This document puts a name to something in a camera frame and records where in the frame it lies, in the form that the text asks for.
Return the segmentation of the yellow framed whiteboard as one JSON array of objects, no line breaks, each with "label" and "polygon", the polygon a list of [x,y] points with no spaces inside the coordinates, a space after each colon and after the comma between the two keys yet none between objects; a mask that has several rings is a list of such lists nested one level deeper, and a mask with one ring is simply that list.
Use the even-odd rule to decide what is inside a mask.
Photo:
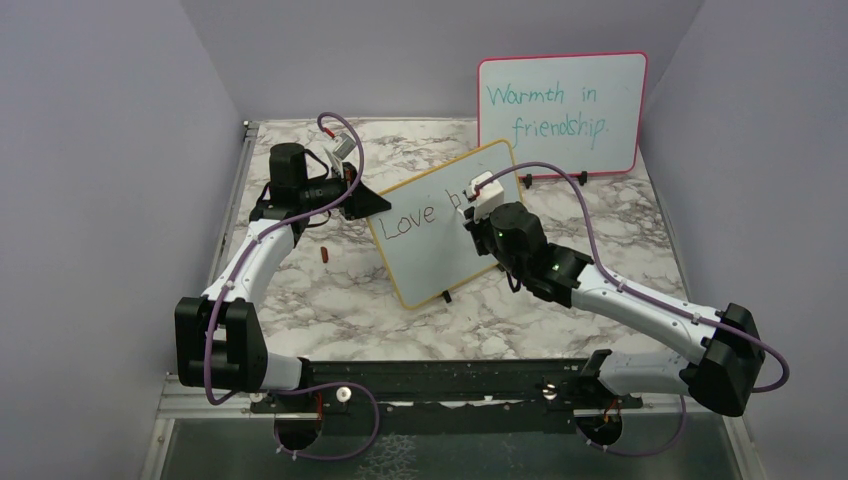
[{"label": "yellow framed whiteboard", "polygon": [[512,146],[497,140],[381,193],[391,209],[367,219],[400,303],[415,309],[487,272],[494,257],[477,254],[463,226],[463,190],[483,173],[515,164]]}]

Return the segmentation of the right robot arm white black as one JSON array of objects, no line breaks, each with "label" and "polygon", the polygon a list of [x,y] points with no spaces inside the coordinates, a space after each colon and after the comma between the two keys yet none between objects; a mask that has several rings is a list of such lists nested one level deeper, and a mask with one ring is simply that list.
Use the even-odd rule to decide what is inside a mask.
[{"label": "right robot arm white black", "polygon": [[730,303],[724,309],[689,304],[602,273],[588,255],[547,240],[538,216],[519,202],[485,216],[462,213],[481,256],[494,257],[514,291],[614,320],[660,342],[662,352],[592,354],[577,380],[579,398],[600,407],[635,393],[684,395],[728,417],[741,416],[765,361],[753,314]]}]

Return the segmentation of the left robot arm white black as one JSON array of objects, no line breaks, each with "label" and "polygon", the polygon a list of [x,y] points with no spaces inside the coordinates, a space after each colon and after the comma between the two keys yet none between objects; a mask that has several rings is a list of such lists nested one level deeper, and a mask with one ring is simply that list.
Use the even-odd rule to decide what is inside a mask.
[{"label": "left robot arm white black", "polygon": [[390,202],[359,179],[363,167],[347,159],[361,150],[355,139],[339,135],[324,149],[325,173],[311,177],[306,165],[316,156],[311,150],[293,142],[271,148],[270,179],[235,256],[200,296],[184,297],[175,307],[182,385],[227,393],[276,391],[290,410],[310,405],[315,386],[302,375],[303,360],[269,353],[258,310],[312,217],[338,211],[346,220],[358,220],[390,210]]}]

